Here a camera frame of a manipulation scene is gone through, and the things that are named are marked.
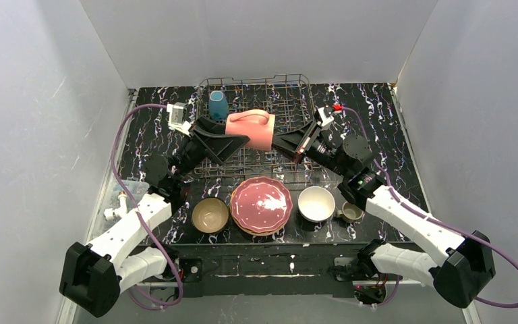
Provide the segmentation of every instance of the bowl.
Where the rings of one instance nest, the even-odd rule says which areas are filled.
[[[245,232],[261,236],[279,231],[291,217],[293,201],[288,189],[276,179],[251,178],[231,195],[231,215]]]
[[[347,223],[352,223],[358,219],[361,219],[362,216],[364,216],[364,211],[362,211],[362,209],[358,208],[356,205],[345,202],[343,204],[343,208],[341,208],[341,211],[338,214]]]
[[[299,195],[299,212],[308,221],[326,221],[335,212],[335,198],[323,187],[306,188]]]
[[[198,231],[213,234],[221,231],[229,220],[229,208],[223,200],[215,197],[198,202],[192,211],[192,223]]]

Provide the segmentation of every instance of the metal wire rack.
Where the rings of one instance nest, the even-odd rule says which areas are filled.
[[[215,90],[225,94],[230,113],[263,109],[274,114],[275,133],[294,130],[308,123],[314,116],[315,106],[309,80],[302,74],[279,74],[272,78],[257,79],[205,79],[198,87],[196,117],[209,116],[209,96]],[[264,152],[242,148],[223,165],[206,159],[194,172],[201,178],[246,178],[278,173],[308,173],[317,169],[320,166],[308,159],[296,165],[275,150]]]

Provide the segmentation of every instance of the beige bowl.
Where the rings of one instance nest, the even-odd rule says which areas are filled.
[[[198,231],[213,234],[221,231],[229,219],[229,208],[223,200],[215,197],[198,202],[192,212],[192,223]]]
[[[357,221],[358,219],[361,219],[362,216],[364,216],[364,212],[360,208],[348,202],[343,204],[343,208],[337,214],[347,223]]]

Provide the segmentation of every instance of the pink plate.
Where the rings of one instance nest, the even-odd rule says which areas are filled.
[[[293,209],[289,190],[280,181],[268,177],[242,182],[231,195],[230,205],[238,225],[256,233],[282,227]]]

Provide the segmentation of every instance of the white panel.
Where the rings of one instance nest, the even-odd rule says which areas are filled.
[[[0,323],[53,323],[127,90],[78,0],[0,1]]]
[[[303,73],[395,82],[436,0],[81,0],[130,88]]]
[[[446,252],[448,248],[456,249],[463,242],[463,237],[459,234],[434,225],[408,211],[401,203],[418,211],[421,209],[400,194],[398,197],[401,202],[397,203],[388,187],[382,186],[376,189],[374,195],[374,198],[368,199],[366,211],[404,233],[406,237],[428,253],[437,265],[443,265],[448,259]]]
[[[120,294],[128,288],[154,275],[161,275],[166,269],[167,261],[157,248],[146,248],[142,252],[129,256],[116,268],[119,275]]]
[[[438,265],[425,252],[397,248],[386,243],[379,246],[371,257],[372,263],[381,273],[395,273],[404,279],[412,279],[434,287],[434,278],[429,270]]]
[[[156,228],[171,217],[171,205],[158,194],[146,193],[138,203],[138,209],[150,229]],[[136,209],[132,209],[110,230],[91,240],[90,249],[98,255],[111,256],[110,262],[118,269],[122,261],[146,237],[147,233],[140,224]]]
[[[518,260],[518,1],[440,0],[398,94],[433,215]],[[518,301],[518,273],[494,258],[480,296]],[[476,304],[483,323],[518,323]]]

